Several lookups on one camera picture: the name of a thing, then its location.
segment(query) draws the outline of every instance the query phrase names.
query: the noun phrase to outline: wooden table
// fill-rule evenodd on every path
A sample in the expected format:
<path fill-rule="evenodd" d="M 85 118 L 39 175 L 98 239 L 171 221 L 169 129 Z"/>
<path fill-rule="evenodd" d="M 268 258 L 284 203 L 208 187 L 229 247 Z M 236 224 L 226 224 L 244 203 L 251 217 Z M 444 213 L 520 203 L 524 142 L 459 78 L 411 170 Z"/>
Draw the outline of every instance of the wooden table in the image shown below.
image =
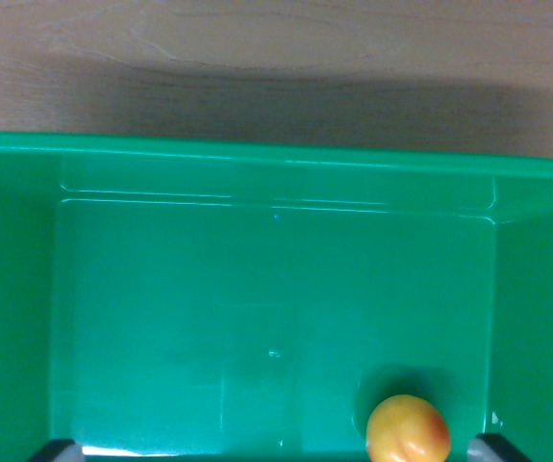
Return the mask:
<path fill-rule="evenodd" d="M 553 2 L 0 1 L 0 130 L 553 157 Z"/>

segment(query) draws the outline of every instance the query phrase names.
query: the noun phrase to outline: bin bottom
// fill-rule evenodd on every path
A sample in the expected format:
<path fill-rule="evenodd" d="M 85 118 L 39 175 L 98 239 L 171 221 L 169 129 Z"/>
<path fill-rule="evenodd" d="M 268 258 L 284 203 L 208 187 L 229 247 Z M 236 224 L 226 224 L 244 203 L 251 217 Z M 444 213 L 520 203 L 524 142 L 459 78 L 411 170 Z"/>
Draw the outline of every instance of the bin bottom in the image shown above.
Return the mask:
<path fill-rule="evenodd" d="M 372 408 L 412 393 L 464 460 L 486 415 L 489 220 L 145 199 L 57 209 L 52 438 L 364 460 Z"/>

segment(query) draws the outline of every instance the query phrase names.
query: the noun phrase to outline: wood grain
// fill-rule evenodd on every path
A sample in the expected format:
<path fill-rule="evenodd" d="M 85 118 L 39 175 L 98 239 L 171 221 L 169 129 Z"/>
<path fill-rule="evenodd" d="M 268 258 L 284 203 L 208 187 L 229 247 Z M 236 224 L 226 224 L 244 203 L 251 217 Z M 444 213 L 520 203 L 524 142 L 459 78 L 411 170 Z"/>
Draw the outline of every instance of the wood grain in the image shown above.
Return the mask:
<path fill-rule="evenodd" d="M 553 158 L 553 2 L 0 1 L 0 130 Z"/>

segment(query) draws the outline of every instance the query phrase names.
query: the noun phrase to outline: green plastic bin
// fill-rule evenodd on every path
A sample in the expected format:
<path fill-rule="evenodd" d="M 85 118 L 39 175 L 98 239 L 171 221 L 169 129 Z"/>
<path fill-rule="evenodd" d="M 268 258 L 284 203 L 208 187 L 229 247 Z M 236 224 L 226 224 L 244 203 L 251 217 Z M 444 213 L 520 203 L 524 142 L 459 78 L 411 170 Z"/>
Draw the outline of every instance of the green plastic bin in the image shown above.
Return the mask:
<path fill-rule="evenodd" d="M 0 134 L 0 461 L 364 461 L 397 393 L 553 461 L 553 161 Z"/>

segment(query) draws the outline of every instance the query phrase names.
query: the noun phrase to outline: wooden surface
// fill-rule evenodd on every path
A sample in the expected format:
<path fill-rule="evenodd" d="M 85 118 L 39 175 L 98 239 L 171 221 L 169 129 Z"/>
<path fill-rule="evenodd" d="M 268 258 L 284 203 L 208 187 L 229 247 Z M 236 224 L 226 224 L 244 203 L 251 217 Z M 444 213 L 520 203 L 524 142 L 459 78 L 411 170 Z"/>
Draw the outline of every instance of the wooden surface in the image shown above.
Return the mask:
<path fill-rule="evenodd" d="M 0 1 L 0 130 L 553 157 L 553 1 Z"/>

